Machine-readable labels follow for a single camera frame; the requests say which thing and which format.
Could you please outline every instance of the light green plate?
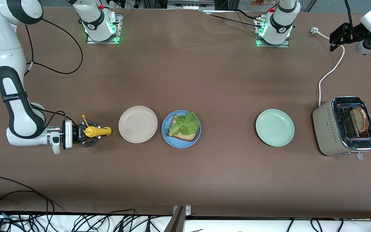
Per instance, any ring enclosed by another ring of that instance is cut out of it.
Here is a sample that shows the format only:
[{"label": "light green plate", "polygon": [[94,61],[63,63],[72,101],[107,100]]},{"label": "light green plate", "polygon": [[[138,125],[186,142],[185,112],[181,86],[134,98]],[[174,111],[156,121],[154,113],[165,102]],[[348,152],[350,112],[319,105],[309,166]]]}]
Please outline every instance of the light green plate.
[{"label": "light green plate", "polygon": [[281,147],[288,144],[294,136],[291,118],[281,110],[263,111],[256,120],[256,131],[266,144]]}]

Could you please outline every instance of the toaster slot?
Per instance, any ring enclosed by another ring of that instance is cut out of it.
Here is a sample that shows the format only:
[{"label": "toaster slot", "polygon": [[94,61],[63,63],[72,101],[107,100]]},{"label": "toaster slot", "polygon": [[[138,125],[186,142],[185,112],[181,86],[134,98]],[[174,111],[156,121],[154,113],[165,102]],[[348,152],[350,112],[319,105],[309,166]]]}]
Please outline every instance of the toaster slot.
[{"label": "toaster slot", "polygon": [[360,106],[342,106],[339,107],[339,113],[341,118],[341,124],[343,126],[345,136],[349,140],[360,140],[360,139],[370,139],[369,130],[366,130],[364,132],[359,132],[358,125],[355,125],[356,120],[353,120],[353,116],[350,113],[350,111],[353,108],[357,108]]}]

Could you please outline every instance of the blue plate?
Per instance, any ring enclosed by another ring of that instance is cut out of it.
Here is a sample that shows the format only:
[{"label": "blue plate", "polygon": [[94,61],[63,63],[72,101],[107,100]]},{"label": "blue plate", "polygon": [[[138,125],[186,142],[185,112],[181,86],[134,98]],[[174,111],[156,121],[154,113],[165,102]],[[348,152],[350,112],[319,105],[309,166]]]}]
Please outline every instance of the blue plate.
[{"label": "blue plate", "polygon": [[187,111],[187,110],[177,110],[177,111],[174,111],[174,112],[170,113],[169,115],[167,115],[167,117],[165,117],[164,121],[162,122],[162,126],[161,126],[162,137],[164,138],[164,140],[171,147],[175,147],[175,148],[187,148],[187,147],[190,147],[193,144],[195,144],[197,142],[198,138],[200,138],[200,134],[201,134],[201,123],[200,123],[200,128],[198,128],[198,131],[197,131],[197,136],[195,137],[195,139],[193,141],[183,141],[183,140],[179,140],[177,138],[170,137],[170,136],[167,135],[168,129],[171,126],[171,122],[173,121],[174,115],[186,115],[188,112],[189,111]]}]

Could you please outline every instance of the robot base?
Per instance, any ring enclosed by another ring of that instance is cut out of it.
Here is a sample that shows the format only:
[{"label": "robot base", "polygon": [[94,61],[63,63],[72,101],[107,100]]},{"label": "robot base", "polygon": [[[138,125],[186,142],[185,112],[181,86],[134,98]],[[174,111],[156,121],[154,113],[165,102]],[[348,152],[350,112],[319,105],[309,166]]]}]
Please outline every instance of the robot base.
[{"label": "robot base", "polygon": [[111,30],[115,30],[116,33],[104,41],[95,41],[87,35],[87,44],[119,44],[119,37],[121,36],[122,19],[123,14],[111,14],[111,21],[115,22],[115,25],[110,25]]},{"label": "robot base", "polygon": [[[265,17],[265,15],[262,15],[261,18],[253,19],[254,24],[261,25],[263,27],[264,26],[264,20],[262,20],[263,17]],[[282,42],[281,44],[267,43],[261,36],[259,36],[261,30],[262,28],[258,28],[258,27],[255,28],[257,47],[290,47],[288,38],[286,38],[284,42]]]}]

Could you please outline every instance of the toaster lever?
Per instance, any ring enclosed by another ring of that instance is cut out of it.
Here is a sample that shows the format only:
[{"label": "toaster lever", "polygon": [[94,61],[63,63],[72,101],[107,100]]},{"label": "toaster lever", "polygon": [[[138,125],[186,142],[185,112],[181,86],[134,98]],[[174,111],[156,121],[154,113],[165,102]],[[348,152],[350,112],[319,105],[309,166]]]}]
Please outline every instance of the toaster lever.
[{"label": "toaster lever", "polygon": [[363,160],[363,154],[360,153],[360,152],[356,153],[356,158],[357,158],[358,160]]}]

